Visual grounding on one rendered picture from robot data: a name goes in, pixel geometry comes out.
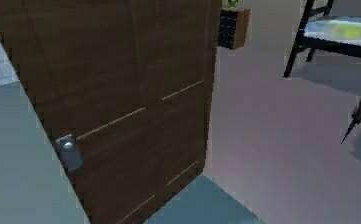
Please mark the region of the dark brown wooden door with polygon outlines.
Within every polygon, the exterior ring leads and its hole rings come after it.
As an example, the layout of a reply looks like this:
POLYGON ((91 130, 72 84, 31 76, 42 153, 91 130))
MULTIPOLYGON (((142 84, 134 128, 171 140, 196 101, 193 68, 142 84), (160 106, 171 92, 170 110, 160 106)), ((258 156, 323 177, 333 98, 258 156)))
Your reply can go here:
POLYGON ((90 224, 143 224, 202 172, 221 0, 0 0, 8 55, 90 224))

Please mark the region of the brown box planter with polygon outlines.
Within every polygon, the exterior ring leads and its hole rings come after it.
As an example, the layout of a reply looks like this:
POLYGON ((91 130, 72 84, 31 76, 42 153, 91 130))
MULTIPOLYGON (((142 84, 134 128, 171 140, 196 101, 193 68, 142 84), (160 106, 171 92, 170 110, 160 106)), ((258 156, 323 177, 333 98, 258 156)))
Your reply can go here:
POLYGON ((222 8, 218 45, 227 49, 241 48, 245 44, 251 10, 247 8, 222 8))

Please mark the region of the grey chair leg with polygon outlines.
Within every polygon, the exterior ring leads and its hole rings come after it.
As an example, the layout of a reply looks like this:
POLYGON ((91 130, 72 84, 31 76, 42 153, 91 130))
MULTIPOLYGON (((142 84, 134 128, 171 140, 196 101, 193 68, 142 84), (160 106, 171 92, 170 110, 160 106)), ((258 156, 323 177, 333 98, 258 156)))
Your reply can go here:
POLYGON ((358 105, 356 106, 356 109, 352 112, 352 115, 351 115, 351 122, 347 128, 347 131, 344 135, 344 138, 342 139, 342 142, 345 141, 345 139, 348 137, 348 135, 351 133, 351 131, 353 130, 353 128, 356 126, 356 125, 359 125, 361 123, 361 98, 358 102, 358 105))

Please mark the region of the black frame bed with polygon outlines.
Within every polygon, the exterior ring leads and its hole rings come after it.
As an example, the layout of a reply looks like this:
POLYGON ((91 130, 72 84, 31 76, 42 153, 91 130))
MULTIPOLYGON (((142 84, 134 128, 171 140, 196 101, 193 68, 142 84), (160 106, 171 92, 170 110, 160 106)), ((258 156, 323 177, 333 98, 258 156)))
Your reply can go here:
POLYGON ((315 8, 315 0, 307 0, 291 47, 284 78, 291 75, 296 57, 309 50, 311 62, 317 50, 361 58, 361 16, 331 16, 335 0, 315 8))

